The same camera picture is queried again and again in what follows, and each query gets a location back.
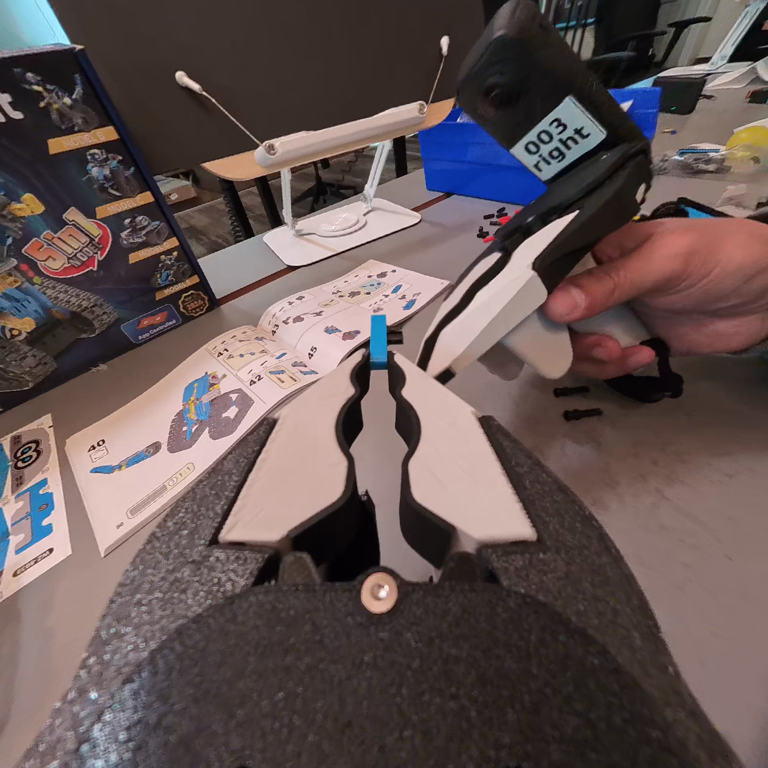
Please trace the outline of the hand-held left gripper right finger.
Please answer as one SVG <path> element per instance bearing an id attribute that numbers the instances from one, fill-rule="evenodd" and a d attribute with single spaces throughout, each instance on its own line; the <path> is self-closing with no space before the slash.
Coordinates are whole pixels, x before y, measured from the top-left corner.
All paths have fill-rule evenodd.
<path id="1" fill-rule="evenodd" d="M 398 352 L 389 354 L 389 392 L 406 445 L 398 514 L 408 546 L 441 570 L 455 552 L 536 542 L 475 409 Z"/>

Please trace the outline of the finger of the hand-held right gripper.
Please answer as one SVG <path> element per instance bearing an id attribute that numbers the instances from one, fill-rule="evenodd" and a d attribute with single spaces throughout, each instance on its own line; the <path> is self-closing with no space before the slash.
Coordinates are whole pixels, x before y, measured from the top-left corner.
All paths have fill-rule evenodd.
<path id="1" fill-rule="evenodd" d="M 530 236 L 520 230 L 506 243 L 494 242 L 502 258 L 445 318 L 450 322 L 437 337 L 430 377 L 446 382 L 496 345 L 502 351 L 502 360 L 494 363 L 498 370 L 512 355 L 546 379 L 565 375 L 573 361 L 570 334 L 539 314 L 549 293 L 533 263 L 577 214 L 562 216 Z"/>
<path id="2" fill-rule="evenodd" d="M 462 301 L 464 295 L 469 291 L 472 285 L 483 278 L 483 276 L 494 267 L 499 259 L 502 258 L 502 252 L 499 249 L 485 249 L 464 271 L 459 275 L 453 284 L 451 290 L 446 294 L 442 304 L 427 329 L 422 339 L 416 359 L 417 367 L 421 370 L 427 370 L 428 364 L 434 351 L 437 337 L 442 329 L 450 320 L 445 318 L 454 310 L 454 307 Z"/>

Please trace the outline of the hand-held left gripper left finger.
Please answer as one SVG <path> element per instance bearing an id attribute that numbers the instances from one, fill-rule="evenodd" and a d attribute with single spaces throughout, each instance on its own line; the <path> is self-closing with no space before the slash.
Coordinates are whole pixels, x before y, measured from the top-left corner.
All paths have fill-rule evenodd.
<path id="1" fill-rule="evenodd" d="M 370 372 L 369 352 L 354 352 L 280 410 L 219 544 L 303 552 L 330 581 L 351 581 L 380 565 L 376 509 L 358 489 L 351 453 Z"/>

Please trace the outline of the pile of building brick pieces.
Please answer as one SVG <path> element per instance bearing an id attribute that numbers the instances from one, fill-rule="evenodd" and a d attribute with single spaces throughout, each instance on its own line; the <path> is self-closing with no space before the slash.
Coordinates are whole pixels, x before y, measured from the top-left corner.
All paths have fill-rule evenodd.
<path id="1" fill-rule="evenodd" d="M 476 237 L 488 244 L 495 240 L 496 230 L 504 227 L 522 209 L 508 211 L 506 207 L 498 209 L 494 214 L 486 214 L 483 223 L 479 225 Z M 692 200 L 688 197 L 677 197 L 656 206 L 649 214 L 638 214 L 633 221 L 659 220 L 667 218 L 733 218 L 731 214 L 722 212 Z"/>

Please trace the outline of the grey desk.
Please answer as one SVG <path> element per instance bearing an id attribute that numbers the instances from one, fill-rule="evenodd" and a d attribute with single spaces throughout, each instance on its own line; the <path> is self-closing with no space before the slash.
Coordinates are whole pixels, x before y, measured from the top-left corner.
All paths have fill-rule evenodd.
<path id="1" fill-rule="evenodd" d="M 71 555 L 2 602 L 2 766 L 14 766 L 67 690 L 120 577 L 153 520 L 102 558 L 64 456 L 67 438 L 139 396 L 219 334 L 255 324 L 284 296 L 375 258 L 454 280 L 482 250 L 500 206 L 427 191 L 423 172 L 382 196 L 422 208 L 412 229 L 294 273 L 256 237 L 207 256 L 219 309 L 2 414 L 2 436 L 51 415 Z M 684 396 L 642 406 L 590 384 L 555 399 L 525 370 L 504 382 L 481 366 L 451 389 L 494 416 L 593 511 L 623 553 L 682 675 L 745 766 L 766 766 L 766 364 L 682 359 Z M 566 409 L 604 414 L 566 422 Z"/>

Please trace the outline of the person's right hand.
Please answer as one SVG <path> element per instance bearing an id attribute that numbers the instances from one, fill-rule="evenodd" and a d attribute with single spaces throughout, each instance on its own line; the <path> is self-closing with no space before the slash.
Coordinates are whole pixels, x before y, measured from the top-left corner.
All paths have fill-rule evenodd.
<path id="1" fill-rule="evenodd" d="M 672 356 L 766 358 L 767 226 L 737 218 L 632 222 L 593 249 L 596 265 L 543 304 L 567 326 L 628 304 Z"/>

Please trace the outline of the blue plastic bin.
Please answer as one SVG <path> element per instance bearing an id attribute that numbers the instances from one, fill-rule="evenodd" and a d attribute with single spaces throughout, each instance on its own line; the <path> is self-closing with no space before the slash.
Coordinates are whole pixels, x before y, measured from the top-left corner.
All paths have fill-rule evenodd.
<path id="1" fill-rule="evenodd" d="M 525 151 L 516 157 L 460 108 L 454 108 L 437 126 L 418 133 L 421 158 L 429 190 L 465 197 L 530 204 L 546 190 L 541 172 L 545 163 L 569 160 L 565 170 L 585 162 L 577 143 L 597 124 L 576 107 L 552 112 Z"/>

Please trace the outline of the black office chair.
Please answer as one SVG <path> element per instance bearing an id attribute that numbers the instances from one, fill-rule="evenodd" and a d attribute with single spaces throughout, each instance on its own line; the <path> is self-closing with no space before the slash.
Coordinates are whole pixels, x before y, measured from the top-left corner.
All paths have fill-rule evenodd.
<path id="1" fill-rule="evenodd" d="M 598 1 L 594 10 L 594 46 L 586 61 L 603 86 L 624 88 L 653 78 L 686 31 L 713 20 L 695 15 L 658 25 L 660 1 Z"/>
<path id="2" fill-rule="evenodd" d="M 322 158 L 312 162 L 313 183 L 301 194 L 292 197 L 292 207 L 309 203 L 308 213 L 313 214 L 321 208 L 341 200 L 346 200 L 360 193 L 360 188 L 346 184 L 343 180 L 325 180 L 322 171 L 331 168 L 331 160 Z"/>

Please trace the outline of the instruction booklet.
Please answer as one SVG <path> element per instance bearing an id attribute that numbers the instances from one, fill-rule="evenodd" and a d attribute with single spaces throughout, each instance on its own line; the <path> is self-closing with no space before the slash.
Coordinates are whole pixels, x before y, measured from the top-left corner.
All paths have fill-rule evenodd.
<path id="1" fill-rule="evenodd" d="M 102 557 L 155 519 L 263 417 L 449 282 L 368 260 L 208 341 L 145 393 L 65 443 Z"/>

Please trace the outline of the black box device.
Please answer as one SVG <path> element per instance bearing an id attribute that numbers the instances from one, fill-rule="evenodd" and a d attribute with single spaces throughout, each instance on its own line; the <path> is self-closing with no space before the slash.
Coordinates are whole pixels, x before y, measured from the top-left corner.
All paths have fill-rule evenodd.
<path id="1" fill-rule="evenodd" d="M 652 86 L 659 90 L 659 114 L 687 116 L 702 99 L 707 74 L 682 74 L 656 77 Z"/>

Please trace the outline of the white paper sheets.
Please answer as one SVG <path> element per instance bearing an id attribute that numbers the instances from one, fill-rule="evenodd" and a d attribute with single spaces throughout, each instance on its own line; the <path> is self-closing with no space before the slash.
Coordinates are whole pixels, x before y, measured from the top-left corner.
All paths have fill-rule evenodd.
<path id="1" fill-rule="evenodd" d="M 674 67 L 654 76 L 654 79 L 704 78 L 704 89 L 743 88 L 759 79 L 767 82 L 767 56 L 756 62 L 733 62 L 713 66 L 709 62 Z"/>

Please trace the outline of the sticker sheet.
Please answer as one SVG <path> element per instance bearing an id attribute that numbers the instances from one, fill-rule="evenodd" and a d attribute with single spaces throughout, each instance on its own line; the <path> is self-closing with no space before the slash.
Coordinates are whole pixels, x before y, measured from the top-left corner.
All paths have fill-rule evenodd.
<path id="1" fill-rule="evenodd" d="M 72 552 L 52 417 L 1 440 L 1 600 Z"/>

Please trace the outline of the toy kit box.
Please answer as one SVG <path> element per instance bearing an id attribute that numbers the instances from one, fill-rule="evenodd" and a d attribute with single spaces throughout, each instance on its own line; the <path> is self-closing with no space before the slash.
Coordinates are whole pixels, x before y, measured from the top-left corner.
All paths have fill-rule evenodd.
<path id="1" fill-rule="evenodd" d="M 2 412 L 216 307 L 80 46 L 1 57 Z"/>

